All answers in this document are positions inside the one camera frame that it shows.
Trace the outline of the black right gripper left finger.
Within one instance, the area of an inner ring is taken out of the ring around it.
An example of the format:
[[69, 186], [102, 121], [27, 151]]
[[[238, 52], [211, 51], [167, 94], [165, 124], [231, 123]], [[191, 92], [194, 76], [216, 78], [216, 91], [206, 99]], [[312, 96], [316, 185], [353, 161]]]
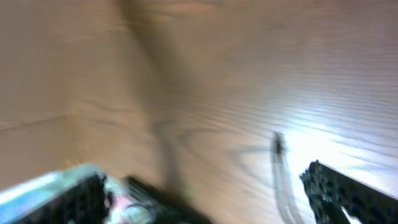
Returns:
[[107, 180], [88, 164], [14, 185], [1, 191], [1, 224], [103, 224], [114, 201]]

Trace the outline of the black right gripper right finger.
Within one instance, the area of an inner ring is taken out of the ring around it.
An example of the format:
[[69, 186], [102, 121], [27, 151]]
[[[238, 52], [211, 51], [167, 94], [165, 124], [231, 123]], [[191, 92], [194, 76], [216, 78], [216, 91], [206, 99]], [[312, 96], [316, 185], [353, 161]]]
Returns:
[[317, 224], [397, 224], [397, 199], [319, 161], [300, 176]]

